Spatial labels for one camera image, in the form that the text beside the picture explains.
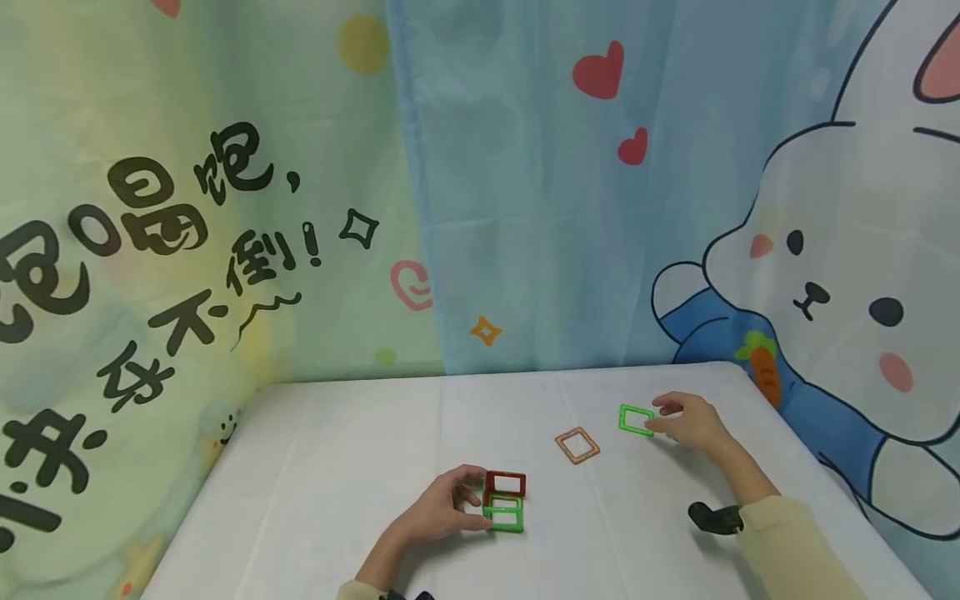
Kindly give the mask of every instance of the blue curtain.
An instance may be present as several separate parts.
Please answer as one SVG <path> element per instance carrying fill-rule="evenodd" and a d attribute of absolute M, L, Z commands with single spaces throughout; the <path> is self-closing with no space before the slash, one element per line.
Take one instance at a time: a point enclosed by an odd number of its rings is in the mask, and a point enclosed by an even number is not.
<path fill-rule="evenodd" d="M 736 362 L 953 597 L 960 3 L 388 7 L 447 372 Z"/>

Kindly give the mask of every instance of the curtain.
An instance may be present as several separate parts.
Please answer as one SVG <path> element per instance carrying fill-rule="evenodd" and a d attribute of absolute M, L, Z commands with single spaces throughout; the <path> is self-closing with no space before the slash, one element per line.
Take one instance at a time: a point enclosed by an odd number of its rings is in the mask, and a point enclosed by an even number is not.
<path fill-rule="evenodd" d="M 960 579 L 960 3 L 388 3 L 447 372 L 750 374 Z"/>
<path fill-rule="evenodd" d="M 0 34 L 0 598 L 137 598 L 258 386 L 443 373 L 384 5 Z"/>

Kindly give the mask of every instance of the left hand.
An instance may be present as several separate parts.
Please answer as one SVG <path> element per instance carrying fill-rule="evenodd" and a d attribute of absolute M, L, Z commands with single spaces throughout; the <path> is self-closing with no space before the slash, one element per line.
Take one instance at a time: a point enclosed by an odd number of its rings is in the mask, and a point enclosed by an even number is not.
<path fill-rule="evenodd" d="M 487 531 L 493 522 L 482 515 L 467 515 L 463 503 L 479 507 L 480 498 L 468 486 L 483 486 L 487 472 L 460 465 L 434 479 L 413 505 L 400 515 L 394 527 L 410 542 L 437 541 L 460 531 Z"/>

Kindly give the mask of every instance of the carrot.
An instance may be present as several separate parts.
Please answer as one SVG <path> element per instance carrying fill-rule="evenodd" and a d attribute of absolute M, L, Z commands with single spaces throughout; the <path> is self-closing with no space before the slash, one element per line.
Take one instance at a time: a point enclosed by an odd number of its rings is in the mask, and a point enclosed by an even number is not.
<path fill-rule="evenodd" d="M 777 371 L 777 343 L 763 335 L 762 331 L 749 331 L 743 336 L 743 348 L 733 356 L 750 362 L 754 370 L 754 382 L 763 397 L 773 405 L 780 406 L 780 372 Z"/>

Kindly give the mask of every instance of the white tablecloth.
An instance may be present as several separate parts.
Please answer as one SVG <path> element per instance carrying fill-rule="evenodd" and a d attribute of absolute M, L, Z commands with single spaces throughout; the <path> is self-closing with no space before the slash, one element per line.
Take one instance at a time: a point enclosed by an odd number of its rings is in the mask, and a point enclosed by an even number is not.
<path fill-rule="evenodd" d="M 401 586 L 438 600 L 763 598 L 732 538 L 691 502 L 732 504 L 702 456 L 618 428 L 621 403 L 702 394 L 784 494 L 813 510 L 874 599 L 928 599 L 738 367 L 724 364 L 279 385 L 252 403 L 145 600 L 332 600 L 383 528 L 447 468 L 528 475 L 522 534 L 411 557 Z M 582 426 L 601 453 L 572 465 Z"/>

